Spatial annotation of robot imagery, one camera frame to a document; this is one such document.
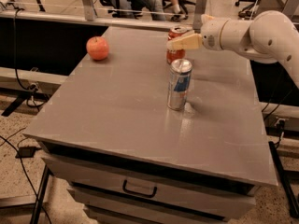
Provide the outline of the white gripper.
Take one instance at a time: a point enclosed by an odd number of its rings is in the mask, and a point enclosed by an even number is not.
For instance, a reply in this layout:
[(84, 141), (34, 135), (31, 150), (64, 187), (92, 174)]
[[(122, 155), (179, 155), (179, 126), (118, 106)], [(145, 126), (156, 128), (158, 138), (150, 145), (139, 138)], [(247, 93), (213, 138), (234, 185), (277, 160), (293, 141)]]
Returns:
[(194, 30), (190, 30), (182, 36), (169, 40), (166, 43), (166, 47), (169, 50), (199, 49), (203, 43), (206, 49), (223, 50), (221, 35), (224, 26), (229, 20), (229, 18), (218, 18), (202, 14), (201, 34), (196, 34)]

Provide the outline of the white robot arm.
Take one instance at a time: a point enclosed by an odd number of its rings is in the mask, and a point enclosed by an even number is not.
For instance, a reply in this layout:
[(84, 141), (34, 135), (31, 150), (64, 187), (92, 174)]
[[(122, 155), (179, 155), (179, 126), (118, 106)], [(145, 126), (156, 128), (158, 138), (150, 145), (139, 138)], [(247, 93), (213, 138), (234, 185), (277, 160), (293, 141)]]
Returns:
[(189, 31), (167, 42), (170, 50), (230, 50), (259, 63), (279, 62), (299, 88), (299, 33), (283, 13), (267, 10), (253, 20), (203, 14), (199, 33)]

